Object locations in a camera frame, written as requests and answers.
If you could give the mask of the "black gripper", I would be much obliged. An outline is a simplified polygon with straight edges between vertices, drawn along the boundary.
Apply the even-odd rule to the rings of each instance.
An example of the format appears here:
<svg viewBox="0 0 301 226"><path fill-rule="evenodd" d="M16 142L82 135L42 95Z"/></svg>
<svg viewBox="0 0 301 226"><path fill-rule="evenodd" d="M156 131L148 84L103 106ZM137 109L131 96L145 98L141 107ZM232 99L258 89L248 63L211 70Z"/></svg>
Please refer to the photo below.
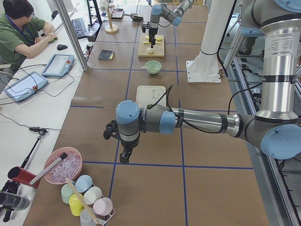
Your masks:
<svg viewBox="0 0 301 226"><path fill-rule="evenodd" d="M152 28L152 27L149 27L149 38L151 39L151 48L154 47L154 45L156 44L156 38L155 38L155 35L157 34L158 32L158 28Z"/></svg>
<svg viewBox="0 0 301 226"><path fill-rule="evenodd" d="M135 147L139 144L139 139L135 139L133 141L125 141L121 140L121 144L123 146L123 152L119 155L119 161L122 164L128 164L130 160L130 156Z"/></svg>

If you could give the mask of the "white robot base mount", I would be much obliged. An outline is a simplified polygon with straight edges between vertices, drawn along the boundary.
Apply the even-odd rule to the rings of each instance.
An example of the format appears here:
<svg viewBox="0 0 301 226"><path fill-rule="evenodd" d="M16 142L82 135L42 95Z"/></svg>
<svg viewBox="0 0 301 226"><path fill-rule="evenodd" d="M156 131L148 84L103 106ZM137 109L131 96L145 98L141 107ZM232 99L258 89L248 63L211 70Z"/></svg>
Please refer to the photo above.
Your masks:
<svg viewBox="0 0 301 226"><path fill-rule="evenodd" d="M235 0L212 1L199 55L186 62L188 82L221 82L218 51L235 5Z"/></svg>

